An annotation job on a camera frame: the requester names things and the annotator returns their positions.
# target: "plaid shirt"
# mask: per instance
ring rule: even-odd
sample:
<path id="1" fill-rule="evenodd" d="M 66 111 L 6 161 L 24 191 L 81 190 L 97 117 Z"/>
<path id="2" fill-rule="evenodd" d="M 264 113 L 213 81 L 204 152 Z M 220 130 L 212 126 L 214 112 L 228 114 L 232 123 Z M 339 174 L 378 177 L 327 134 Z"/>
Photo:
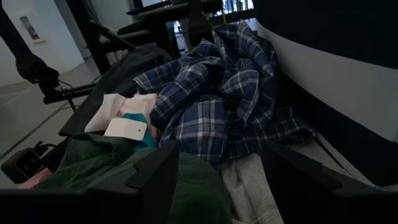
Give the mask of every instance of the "plaid shirt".
<path id="1" fill-rule="evenodd" d="M 275 105 L 277 59 L 272 45 L 244 22 L 213 30 L 215 44 L 201 44 L 180 60 L 134 80 L 141 93 L 158 93 L 151 123 L 164 140 L 177 139 L 182 151 L 222 162 L 257 152 L 261 143 L 303 141 L 312 130 L 291 108 Z"/>

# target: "white cloth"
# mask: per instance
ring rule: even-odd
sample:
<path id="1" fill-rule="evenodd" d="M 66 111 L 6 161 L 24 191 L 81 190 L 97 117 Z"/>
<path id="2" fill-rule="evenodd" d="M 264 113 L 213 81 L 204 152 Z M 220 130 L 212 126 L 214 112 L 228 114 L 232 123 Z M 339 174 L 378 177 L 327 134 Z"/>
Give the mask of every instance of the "white cloth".
<path id="1" fill-rule="evenodd" d="M 158 130 L 150 125 L 149 113 L 152 111 L 157 94 L 134 95 L 126 98 L 119 94 L 104 95 L 104 100 L 97 113 L 85 128 L 85 132 L 104 131 L 113 118 L 121 117 L 125 113 L 141 113 L 147 120 L 151 135 L 157 139 Z"/>
<path id="2" fill-rule="evenodd" d="M 243 223 L 283 223 L 257 154 L 225 163 L 220 169 L 236 218 Z"/>

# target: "teal fabric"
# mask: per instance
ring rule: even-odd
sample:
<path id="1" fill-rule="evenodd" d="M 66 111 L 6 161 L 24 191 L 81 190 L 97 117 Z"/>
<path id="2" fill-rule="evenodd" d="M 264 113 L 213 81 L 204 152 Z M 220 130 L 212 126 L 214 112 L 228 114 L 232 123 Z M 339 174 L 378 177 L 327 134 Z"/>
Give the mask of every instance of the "teal fabric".
<path id="1" fill-rule="evenodd" d="M 132 113 L 125 113 L 123 114 L 122 118 L 127 118 L 131 119 L 134 121 L 140 121 L 144 123 L 148 123 L 147 120 L 145 119 L 145 116 L 143 114 L 132 114 Z M 157 141 L 154 139 L 154 137 L 151 135 L 149 131 L 149 127 L 147 127 L 144 135 L 144 139 L 142 141 L 138 141 L 137 145 L 134 147 L 133 151 L 134 152 L 139 152 L 141 149 L 145 147 L 157 147 Z"/>

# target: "gray fabric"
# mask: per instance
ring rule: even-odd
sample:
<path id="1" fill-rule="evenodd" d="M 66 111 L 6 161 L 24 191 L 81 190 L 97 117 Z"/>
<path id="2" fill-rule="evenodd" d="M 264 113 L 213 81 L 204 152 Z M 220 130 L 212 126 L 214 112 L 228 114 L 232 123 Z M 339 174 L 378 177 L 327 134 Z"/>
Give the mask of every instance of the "gray fabric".
<path id="1" fill-rule="evenodd" d="M 221 177 L 233 202 L 234 214 L 246 224 L 283 223 L 257 154 L 223 164 Z"/>
<path id="2" fill-rule="evenodd" d="M 83 133 L 102 105 L 104 95 L 119 93 L 132 97 L 136 93 L 134 77 L 171 61 L 165 50 L 153 44 L 142 45 L 115 63 L 99 80 L 95 89 L 77 108 L 59 132 L 61 136 Z"/>

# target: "clothing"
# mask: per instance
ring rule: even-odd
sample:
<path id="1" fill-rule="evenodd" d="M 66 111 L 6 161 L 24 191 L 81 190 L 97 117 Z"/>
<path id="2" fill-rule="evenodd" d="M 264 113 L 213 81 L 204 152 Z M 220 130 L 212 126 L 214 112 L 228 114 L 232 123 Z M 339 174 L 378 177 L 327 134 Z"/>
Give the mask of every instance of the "clothing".
<path id="1" fill-rule="evenodd" d="M 244 21 L 215 27 L 213 37 L 215 44 L 203 40 L 180 60 L 134 79 L 140 93 L 158 93 L 150 120 L 164 132 L 160 144 L 175 138 L 183 152 L 217 169 L 257 152 L 265 140 L 311 137 L 291 108 L 274 108 L 272 45 Z"/>
<path id="2" fill-rule="evenodd" d="M 63 168 L 45 179 L 37 188 L 82 189 L 106 182 L 108 178 L 125 170 L 131 170 L 133 175 L 136 171 L 134 164 L 156 150 L 145 148 L 129 156 L 131 150 L 126 150 L 126 145 L 117 142 L 117 138 L 108 140 L 103 139 L 104 137 L 98 138 L 96 138 L 98 148 L 93 148 L 90 141 L 71 140 L 71 145 L 84 143 L 88 144 L 88 147 L 86 150 L 81 150 L 79 147 L 68 148 L 62 163 Z M 114 148 L 110 148 L 105 142 L 111 142 Z M 99 161 L 97 159 L 99 157 L 106 159 Z M 206 162 L 181 152 L 169 222 L 230 224 L 231 221 L 231 201 L 218 174 Z"/>
<path id="3" fill-rule="evenodd" d="M 259 224 L 283 224 L 259 155 L 223 164 L 220 173 L 239 221 L 254 223 L 258 219 Z"/>
<path id="4" fill-rule="evenodd" d="M 38 174 L 34 175 L 29 180 L 23 182 L 20 186 L 18 186 L 18 189 L 31 189 L 32 187 L 36 186 L 42 180 L 51 175 L 52 175 L 51 170 L 45 168 L 44 170 L 40 171 Z"/>
<path id="5" fill-rule="evenodd" d="M 147 120 L 145 119 L 143 114 L 131 114 L 131 113 L 125 113 L 123 114 L 122 118 L 126 119 L 131 119 L 134 121 L 140 121 L 143 123 L 147 123 Z M 157 148 L 157 141 L 154 139 L 154 137 L 150 134 L 150 128 L 145 130 L 145 135 L 144 138 L 141 141 L 136 142 L 136 146 L 134 147 L 134 152 L 138 152 L 141 149 L 145 147 L 154 147 Z"/>
<path id="6" fill-rule="evenodd" d="M 136 142 L 81 133 L 71 137 L 57 171 L 37 188 L 78 189 L 122 164 L 133 154 Z"/>
<path id="7" fill-rule="evenodd" d="M 139 46 L 115 63 L 98 81 L 94 90 L 77 108 L 60 130 L 61 136 L 84 132 L 86 125 L 98 111 L 106 94 L 118 93 L 132 97 L 136 91 L 133 78 L 152 68 L 171 61 L 167 52 L 153 44 Z"/>
<path id="8" fill-rule="evenodd" d="M 152 111 L 157 95 L 134 95 L 126 98 L 119 94 L 104 95 L 104 101 L 85 128 L 85 132 L 105 130 L 113 118 L 121 117 L 125 113 L 143 114 L 151 135 L 157 137 L 157 129 L 150 125 L 149 113 Z"/>

